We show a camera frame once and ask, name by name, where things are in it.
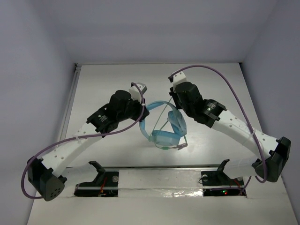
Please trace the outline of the light blue headphones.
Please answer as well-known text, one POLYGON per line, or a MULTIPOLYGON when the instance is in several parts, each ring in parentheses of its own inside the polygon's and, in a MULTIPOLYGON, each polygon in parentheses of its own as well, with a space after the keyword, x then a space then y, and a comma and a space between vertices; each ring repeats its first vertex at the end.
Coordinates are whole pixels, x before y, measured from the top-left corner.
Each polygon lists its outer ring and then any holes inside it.
POLYGON ((139 122, 139 128, 143 136, 152 142, 157 148, 162 150, 177 149, 181 150, 188 146, 187 142, 187 125, 182 113, 169 101, 154 101, 146 106, 151 111, 160 106, 169 106, 171 110, 168 112, 165 123, 157 127, 155 123, 152 131, 148 133, 145 125, 146 120, 139 122))

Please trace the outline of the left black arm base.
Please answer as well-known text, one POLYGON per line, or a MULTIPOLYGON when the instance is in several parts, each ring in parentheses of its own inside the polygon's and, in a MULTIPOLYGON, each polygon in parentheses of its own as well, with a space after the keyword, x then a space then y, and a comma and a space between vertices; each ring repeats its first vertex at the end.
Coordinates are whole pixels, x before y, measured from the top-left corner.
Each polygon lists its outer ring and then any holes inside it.
POLYGON ((119 170, 107 171, 98 162, 90 161, 97 174, 93 181, 76 184, 76 197, 118 197, 119 170))

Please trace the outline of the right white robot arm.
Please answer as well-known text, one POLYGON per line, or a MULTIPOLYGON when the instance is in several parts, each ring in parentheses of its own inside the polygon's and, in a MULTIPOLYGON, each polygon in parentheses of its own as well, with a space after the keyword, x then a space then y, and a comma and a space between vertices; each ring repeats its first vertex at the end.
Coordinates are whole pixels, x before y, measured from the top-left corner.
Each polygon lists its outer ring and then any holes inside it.
POLYGON ((291 141, 268 136, 234 116, 224 105, 213 99, 202 98, 198 87, 182 82, 170 88, 175 105, 197 123, 221 132, 250 150, 254 157, 234 161, 225 159, 216 178, 221 184, 244 176, 257 176, 268 182, 277 182, 289 158, 291 141))

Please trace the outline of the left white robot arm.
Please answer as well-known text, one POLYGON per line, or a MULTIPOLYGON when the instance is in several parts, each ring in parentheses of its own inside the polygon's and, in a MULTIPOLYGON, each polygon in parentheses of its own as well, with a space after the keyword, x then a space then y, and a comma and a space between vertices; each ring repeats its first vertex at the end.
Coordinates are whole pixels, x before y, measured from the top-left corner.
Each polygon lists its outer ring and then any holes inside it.
POLYGON ((128 91, 117 90, 72 137, 53 143, 32 156, 22 174, 22 193, 29 199, 47 202, 60 195, 67 182, 63 172, 88 147, 106 136, 129 130, 149 115, 144 93, 139 84, 128 91))

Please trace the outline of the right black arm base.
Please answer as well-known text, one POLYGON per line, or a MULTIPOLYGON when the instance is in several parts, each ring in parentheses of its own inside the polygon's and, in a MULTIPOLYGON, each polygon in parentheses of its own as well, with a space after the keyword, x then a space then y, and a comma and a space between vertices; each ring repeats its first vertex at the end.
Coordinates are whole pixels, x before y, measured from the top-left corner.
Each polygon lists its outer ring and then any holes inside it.
POLYGON ((224 160, 214 171, 202 171, 198 183, 203 187, 204 197, 220 196, 247 196, 244 188, 244 181, 237 178, 230 179, 225 173, 225 165, 229 159, 224 160))

